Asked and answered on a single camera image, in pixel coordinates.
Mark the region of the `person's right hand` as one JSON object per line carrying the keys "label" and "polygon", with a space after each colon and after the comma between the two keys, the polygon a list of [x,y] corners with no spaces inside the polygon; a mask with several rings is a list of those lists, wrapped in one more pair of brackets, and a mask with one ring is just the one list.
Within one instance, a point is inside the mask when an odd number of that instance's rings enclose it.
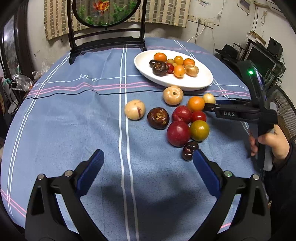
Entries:
{"label": "person's right hand", "polygon": [[284,133],[278,125],[274,125],[274,133],[266,133],[259,136],[257,139],[251,135],[249,131],[249,142],[251,148],[251,156],[255,156],[258,152],[258,143],[267,145],[272,148],[274,155],[274,162],[279,164],[282,163],[290,151],[290,144],[288,143]]}

